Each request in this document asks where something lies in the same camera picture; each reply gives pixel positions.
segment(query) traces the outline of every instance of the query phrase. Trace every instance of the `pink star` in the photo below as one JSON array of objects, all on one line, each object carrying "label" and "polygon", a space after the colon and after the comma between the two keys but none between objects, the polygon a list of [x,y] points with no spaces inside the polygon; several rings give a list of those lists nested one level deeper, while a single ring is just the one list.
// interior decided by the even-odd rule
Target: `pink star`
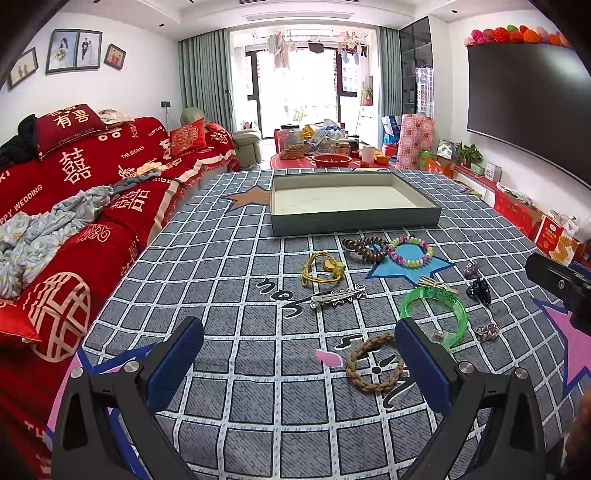
[{"label": "pink star", "polygon": [[554,324],[564,343],[564,398],[584,374],[591,376],[591,337],[570,324],[572,312],[543,301],[535,302]]}]

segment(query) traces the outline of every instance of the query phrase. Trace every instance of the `green plastic ring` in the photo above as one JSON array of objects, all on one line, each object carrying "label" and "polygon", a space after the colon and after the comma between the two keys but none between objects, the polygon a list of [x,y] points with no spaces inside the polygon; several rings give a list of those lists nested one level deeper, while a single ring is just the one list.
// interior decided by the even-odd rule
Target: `green plastic ring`
[{"label": "green plastic ring", "polygon": [[457,332],[455,335],[446,338],[443,341],[442,345],[445,348],[450,349],[456,343],[458,343],[460,339],[464,336],[464,333],[468,328],[468,316],[466,314],[466,309],[464,308],[464,305],[462,305],[462,302],[458,300],[452,293],[449,293],[448,291],[443,290],[442,288],[415,288],[413,291],[409,292],[406,295],[406,297],[404,297],[404,301],[402,302],[402,308],[400,310],[401,318],[410,317],[410,315],[408,314],[408,306],[418,299],[437,300],[453,311],[457,319]]}]

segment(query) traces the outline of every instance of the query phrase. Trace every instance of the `television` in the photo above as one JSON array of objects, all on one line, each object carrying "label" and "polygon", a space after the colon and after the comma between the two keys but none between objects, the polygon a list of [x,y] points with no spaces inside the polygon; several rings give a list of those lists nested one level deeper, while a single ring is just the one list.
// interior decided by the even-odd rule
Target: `television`
[{"label": "television", "polygon": [[536,155],[591,188],[591,76],[574,50],[527,43],[467,49],[468,131]]}]

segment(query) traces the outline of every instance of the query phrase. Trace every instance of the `ceiling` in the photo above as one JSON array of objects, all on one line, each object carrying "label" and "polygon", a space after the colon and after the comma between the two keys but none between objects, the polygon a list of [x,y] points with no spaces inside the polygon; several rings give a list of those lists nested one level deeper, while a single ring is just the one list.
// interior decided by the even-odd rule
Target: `ceiling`
[{"label": "ceiling", "polygon": [[533,8],[528,0],[70,0],[62,11],[106,17],[182,40],[218,28],[289,19],[401,28],[427,14],[452,22],[525,8]]}]

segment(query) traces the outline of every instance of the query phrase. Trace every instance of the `sofa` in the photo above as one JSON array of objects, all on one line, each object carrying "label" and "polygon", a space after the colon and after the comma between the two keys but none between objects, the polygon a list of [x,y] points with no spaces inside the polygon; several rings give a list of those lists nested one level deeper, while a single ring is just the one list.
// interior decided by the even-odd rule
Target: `sofa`
[{"label": "sofa", "polygon": [[[202,118],[205,119],[205,123],[209,123],[209,119],[202,110],[193,106],[188,107],[181,114],[181,125],[192,124]],[[241,168],[261,163],[261,138],[261,132],[254,128],[240,130],[232,134],[234,146],[236,147],[236,156]]]}]

